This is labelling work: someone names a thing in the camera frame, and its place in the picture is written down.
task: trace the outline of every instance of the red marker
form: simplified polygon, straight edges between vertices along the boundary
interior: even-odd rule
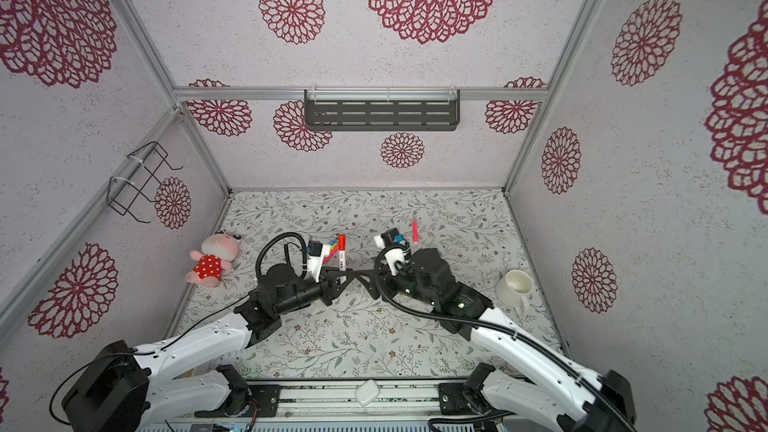
[[[346,235],[339,234],[339,270],[346,270]]]
[[[418,244],[418,224],[416,224],[416,212],[413,213],[413,245]]]

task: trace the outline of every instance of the pink plush doll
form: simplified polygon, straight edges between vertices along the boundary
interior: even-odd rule
[[[187,274],[187,282],[202,287],[216,287],[221,276],[232,270],[232,261],[235,260],[240,247],[238,238],[239,235],[232,236],[221,232],[206,238],[200,246],[202,252],[190,252],[190,257],[197,261],[197,265]]]

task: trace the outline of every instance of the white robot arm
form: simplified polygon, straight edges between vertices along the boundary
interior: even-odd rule
[[[286,236],[297,235],[289,232]],[[273,239],[268,247],[278,241]],[[322,260],[324,251],[319,244],[311,242],[307,248],[303,239],[300,242],[310,251],[310,260]],[[619,374],[611,371],[600,376],[547,348],[484,295],[456,282],[437,249],[422,249],[411,256],[396,229],[379,235],[376,244],[381,252],[373,270],[322,268],[317,272],[306,267],[305,256],[303,270],[309,269],[311,278],[297,276],[288,264],[274,265],[264,276],[258,270],[260,280],[248,300],[212,323],[136,348],[123,341],[110,344],[62,400],[70,425],[75,432],[134,432],[198,410],[239,414],[247,406],[250,389],[233,367],[220,366],[191,378],[176,377],[263,341],[280,327],[282,314],[317,299],[331,305],[351,280],[358,279],[374,298],[381,296],[404,312],[437,320],[446,330],[493,351],[533,382],[510,378],[480,364],[462,392],[476,413],[508,410],[555,431],[634,430],[631,392]],[[343,275],[348,279],[341,283]],[[394,300],[398,293],[434,309],[408,309]]]

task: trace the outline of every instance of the mug handle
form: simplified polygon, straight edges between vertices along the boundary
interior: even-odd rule
[[[523,305],[521,307],[515,307],[514,311],[518,313],[519,318],[526,318],[531,314],[531,303],[528,302],[527,295],[523,295],[520,298],[523,300]]]

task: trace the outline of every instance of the cable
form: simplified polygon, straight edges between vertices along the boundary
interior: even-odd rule
[[[273,245],[277,244],[284,238],[288,237],[294,237],[299,239],[299,244],[301,244],[301,260],[302,260],[302,267],[301,267],[301,277],[306,277],[306,242],[304,242],[304,237],[301,236],[298,232],[283,232],[282,234],[274,237],[272,240],[266,243],[264,245],[264,248],[261,249],[261,252],[259,252],[259,256],[256,258],[256,266],[255,266],[255,273],[256,273],[256,280],[261,281],[261,261],[264,260],[264,257],[266,256],[266,253],[272,248]]]
[[[60,418],[56,417],[56,414],[54,414],[54,412],[53,412],[53,401],[56,399],[56,395],[58,395],[58,392],[59,392],[59,391],[62,389],[62,387],[64,386],[64,384],[66,384],[67,382],[69,382],[69,380],[70,380],[72,377],[74,377],[74,376],[77,374],[77,372],[79,372],[80,370],[83,370],[83,369],[85,369],[86,367],[88,367],[88,366],[90,366],[90,365],[93,365],[93,364],[95,364],[96,362],[99,362],[100,360],[104,360],[104,359],[106,359],[106,358],[109,358],[109,357],[117,357],[117,356],[120,356],[120,355],[130,355],[130,356],[134,356],[134,355],[152,355],[153,353],[154,353],[154,352],[146,352],[146,353],[142,353],[142,354],[127,354],[127,353],[125,353],[125,352],[114,352],[114,353],[112,353],[112,354],[107,354],[107,355],[104,355],[104,356],[102,356],[102,357],[100,357],[100,358],[96,358],[96,359],[94,359],[94,360],[91,360],[91,361],[90,361],[90,362],[88,362],[86,365],[84,365],[84,366],[80,367],[79,369],[75,370],[74,372],[72,372],[72,373],[69,375],[69,377],[67,377],[66,379],[63,379],[63,381],[62,381],[62,382],[61,382],[61,383],[58,385],[58,387],[56,387],[56,390],[54,390],[54,391],[53,391],[53,395],[51,396],[51,401],[50,401],[50,402],[48,402],[48,413],[51,415],[51,417],[53,418],[53,420],[56,420],[56,421],[57,421],[57,422],[59,422],[60,424],[64,424],[64,425],[72,425],[72,424],[70,424],[69,422],[67,422],[66,420],[62,420],[62,419],[60,419]]]
[[[253,429],[254,429],[254,425],[256,424],[256,414],[258,414],[258,413],[259,413],[259,401],[258,401],[258,400],[256,400],[256,399],[253,399],[253,400],[251,401],[251,403],[254,405],[254,418],[252,418],[252,419],[250,420],[250,429],[249,429],[249,432],[250,432],[251,430],[253,430]]]
[[[210,314],[206,315],[205,317],[203,317],[203,318],[202,318],[202,319],[200,319],[199,321],[197,321],[197,322],[195,322],[194,324],[192,324],[192,327],[188,328],[188,329],[187,329],[187,331],[185,331],[185,332],[184,332],[182,335],[180,335],[180,336],[176,337],[176,339],[174,339],[172,342],[170,342],[170,344],[168,344],[168,345],[164,345],[163,347],[161,347],[161,348],[160,348],[160,350],[165,350],[165,349],[167,349],[168,347],[170,347],[171,345],[173,345],[173,344],[177,343],[179,340],[181,340],[181,338],[182,338],[183,336],[185,336],[185,335],[187,335],[189,332],[193,331],[193,330],[194,330],[194,328],[196,328],[196,327],[197,327],[197,325],[199,325],[199,324],[200,324],[200,322],[204,321],[205,319],[207,319],[207,318],[208,318],[208,317],[210,317],[211,315],[216,315],[216,314],[218,314],[219,312],[223,312],[223,311],[227,310],[228,308],[230,308],[230,307],[232,307],[233,305],[235,305],[237,302],[240,302],[240,301],[241,301],[241,300],[243,300],[244,298],[247,298],[247,297],[248,297],[248,295],[249,295],[249,294],[246,294],[246,295],[244,295],[243,297],[241,297],[241,298],[238,298],[238,299],[237,299],[235,302],[232,302],[231,304],[229,304],[229,305],[225,305],[224,307],[220,308],[220,309],[219,309],[219,310],[217,310],[216,312],[211,312]],[[152,355],[153,353],[154,353],[154,352],[148,352],[148,353],[146,353],[146,354],[139,354],[139,355]]]
[[[500,419],[502,417],[507,417],[508,415],[514,415],[514,412],[510,412],[508,410],[496,410],[495,412],[488,412],[486,415],[477,415],[475,417],[465,418],[465,419],[451,419],[447,417],[437,417],[434,419],[429,419],[427,421],[427,427],[432,432],[442,432],[439,428],[435,427],[435,424],[474,424],[476,422],[485,422],[486,420],[496,420]]]
[[[397,247],[396,245],[399,245],[399,244],[387,245],[380,251],[379,255],[376,256],[374,270],[378,271],[380,269],[381,259],[384,256],[384,254],[386,254],[388,251],[393,250],[394,248],[405,249],[403,246]],[[598,390],[595,386],[593,386],[588,380],[586,380],[585,378],[582,378],[581,375],[576,370],[574,370],[572,367],[566,364],[554,352],[552,352],[545,346],[541,345],[539,342],[529,338],[528,336],[520,335],[515,330],[506,328],[502,325],[496,325],[491,322],[479,321],[471,318],[454,317],[452,315],[421,312],[412,308],[408,308],[405,305],[395,301],[395,299],[391,295],[389,295],[389,292],[386,291],[381,284],[380,274],[374,273],[373,280],[374,280],[374,283],[376,284],[376,289],[379,290],[379,293],[384,298],[384,301],[389,302],[394,308],[398,309],[400,312],[406,312],[407,314],[410,314],[419,318],[425,318],[427,320],[454,322],[456,324],[467,324],[473,327],[489,328],[493,331],[502,332],[503,334],[509,335],[510,337],[512,337],[513,341],[519,340],[523,342],[524,344],[531,347],[533,350],[536,350],[537,352],[545,356],[547,359],[554,362],[558,367],[564,370],[565,373],[568,374],[570,377],[572,377],[573,379],[576,379],[579,385],[584,386],[584,388],[586,388],[593,396],[595,396],[597,399],[603,402],[606,408],[609,409],[609,411],[616,417],[616,419],[621,423],[621,425],[624,428],[626,428],[629,432],[637,432],[637,430],[629,422],[629,420],[624,416],[624,414],[622,414],[621,411],[618,408],[616,408],[616,406],[612,402],[610,402],[605,396],[603,396],[600,390]]]
[[[287,242],[287,243],[283,244],[283,254],[285,254],[285,256],[286,256],[286,264],[290,265],[290,255],[288,253],[288,244],[295,245],[296,248],[299,249],[299,252],[301,252],[301,245],[296,244],[295,242]]]

